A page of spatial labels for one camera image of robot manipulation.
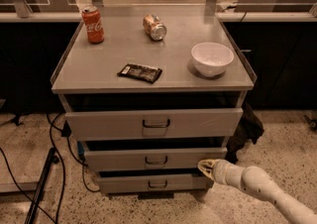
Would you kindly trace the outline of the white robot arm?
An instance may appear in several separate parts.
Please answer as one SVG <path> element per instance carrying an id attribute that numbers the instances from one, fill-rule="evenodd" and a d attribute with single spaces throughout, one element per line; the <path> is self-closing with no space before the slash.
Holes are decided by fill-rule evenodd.
<path id="1" fill-rule="evenodd" d="M 198 168 L 214 182 L 271 203 L 291 224 L 317 224 L 317 212 L 284 192 L 262 168 L 239 167 L 226 160 L 202 160 Z"/>

